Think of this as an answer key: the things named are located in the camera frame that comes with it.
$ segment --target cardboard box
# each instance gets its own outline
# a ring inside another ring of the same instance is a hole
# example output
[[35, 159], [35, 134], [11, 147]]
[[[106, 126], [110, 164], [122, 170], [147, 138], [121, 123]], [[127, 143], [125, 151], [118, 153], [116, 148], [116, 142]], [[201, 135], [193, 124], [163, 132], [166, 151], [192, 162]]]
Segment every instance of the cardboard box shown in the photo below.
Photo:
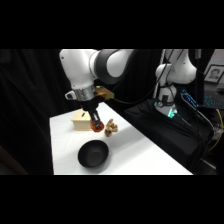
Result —
[[89, 113], [83, 110], [78, 110], [72, 118], [76, 131], [92, 131], [90, 121]]

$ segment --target green light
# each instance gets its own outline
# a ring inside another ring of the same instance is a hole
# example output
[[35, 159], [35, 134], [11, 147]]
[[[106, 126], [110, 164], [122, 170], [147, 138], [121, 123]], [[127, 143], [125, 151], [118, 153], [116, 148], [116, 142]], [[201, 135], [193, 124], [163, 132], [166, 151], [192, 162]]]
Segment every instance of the green light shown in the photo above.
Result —
[[173, 109], [171, 108], [170, 109], [170, 112], [169, 112], [169, 114], [168, 114], [168, 117], [169, 118], [173, 118], [175, 116], [175, 114], [174, 114], [174, 112], [173, 112]]
[[168, 114], [168, 117], [170, 117], [170, 118], [172, 118], [172, 117], [171, 117], [171, 112], [172, 112], [172, 109], [170, 109], [170, 112], [169, 112], [169, 114]]

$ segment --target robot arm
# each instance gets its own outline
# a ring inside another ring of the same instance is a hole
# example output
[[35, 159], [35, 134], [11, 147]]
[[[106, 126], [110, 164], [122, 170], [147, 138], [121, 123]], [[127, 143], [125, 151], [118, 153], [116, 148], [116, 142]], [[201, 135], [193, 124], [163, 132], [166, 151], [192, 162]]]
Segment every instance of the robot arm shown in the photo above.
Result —
[[156, 76], [159, 78], [165, 69], [159, 82], [160, 92], [156, 109], [165, 116], [173, 118], [177, 112], [174, 104], [177, 90], [173, 83], [191, 83], [196, 78], [197, 70], [190, 62], [188, 49], [166, 49], [165, 56], [170, 64], [161, 65], [156, 71]]
[[99, 98], [94, 80], [106, 84], [116, 84], [126, 74], [128, 65], [136, 49], [64, 49], [60, 60], [72, 87], [70, 95], [78, 100], [84, 111], [88, 111], [96, 127], [100, 129], [101, 120], [97, 108]]

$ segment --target table surface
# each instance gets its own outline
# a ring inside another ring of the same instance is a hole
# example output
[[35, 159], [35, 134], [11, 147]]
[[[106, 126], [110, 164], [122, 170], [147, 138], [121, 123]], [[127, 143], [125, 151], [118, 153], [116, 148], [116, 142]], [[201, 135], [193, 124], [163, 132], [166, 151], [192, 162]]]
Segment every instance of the table surface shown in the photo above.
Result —
[[[71, 122], [75, 111], [50, 119], [55, 175], [192, 175], [105, 103], [98, 112], [104, 124], [113, 118], [119, 132], [108, 138], [104, 131], [75, 131]], [[104, 141], [110, 149], [108, 160], [98, 169], [86, 169], [78, 162], [79, 149], [91, 140]]]

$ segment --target red object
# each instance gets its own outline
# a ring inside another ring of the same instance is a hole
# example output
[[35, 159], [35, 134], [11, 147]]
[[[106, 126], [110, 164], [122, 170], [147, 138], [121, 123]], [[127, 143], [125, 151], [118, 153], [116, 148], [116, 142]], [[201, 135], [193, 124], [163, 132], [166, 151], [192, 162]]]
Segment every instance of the red object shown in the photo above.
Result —
[[91, 128], [94, 132], [101, 132], [104, 129], [104, 124], [101, 122], [100, 128], [97, 129], [92, 120], [90, 120]]

